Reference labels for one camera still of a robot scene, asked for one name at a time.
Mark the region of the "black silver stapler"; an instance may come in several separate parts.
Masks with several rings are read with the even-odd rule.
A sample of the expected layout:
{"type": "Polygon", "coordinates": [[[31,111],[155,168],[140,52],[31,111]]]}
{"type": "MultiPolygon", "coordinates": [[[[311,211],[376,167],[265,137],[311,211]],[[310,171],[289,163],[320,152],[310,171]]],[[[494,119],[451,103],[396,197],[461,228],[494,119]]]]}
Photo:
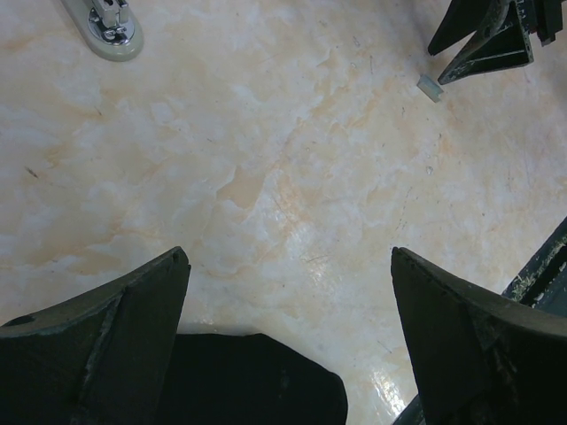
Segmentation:
{"type": "Polygon", "coordinates": [[[126,62],[144,46],[144,34],[127,1],[62,0],[87,46],[99,57],[126,62]]]}

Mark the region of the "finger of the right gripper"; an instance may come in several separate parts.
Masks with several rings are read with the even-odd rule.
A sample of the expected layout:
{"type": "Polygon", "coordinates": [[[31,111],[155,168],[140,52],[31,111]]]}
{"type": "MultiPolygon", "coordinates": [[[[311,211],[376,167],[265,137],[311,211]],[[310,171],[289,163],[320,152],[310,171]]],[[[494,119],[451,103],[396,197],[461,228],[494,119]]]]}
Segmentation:
{"type": "Polygon", "coordinates": [[[445,17],[429,43],[428,53],[435,56],[467,35],[472,35],[463,48],[466,54],[508,54],[509,46],[502,38],[498,38],[508,11],[509,1],[451,1],[445,17]]]}
{"type": "Polygon", "coordinates": [[[530,65],[533,53],[523,12],[521,1],[489,1],[471,38],[440,74],[439,84],[530,65]]]}

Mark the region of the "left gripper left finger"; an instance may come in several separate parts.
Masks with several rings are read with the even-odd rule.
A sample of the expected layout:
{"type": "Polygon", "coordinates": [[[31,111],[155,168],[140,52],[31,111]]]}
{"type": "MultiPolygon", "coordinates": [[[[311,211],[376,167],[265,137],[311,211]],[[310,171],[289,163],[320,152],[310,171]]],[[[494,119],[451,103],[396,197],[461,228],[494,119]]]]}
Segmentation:
{"type": "Polygon", "coordinates": [[[151,424],[190,277],[175,247],[1,327],[3,424],[151,424]]]}

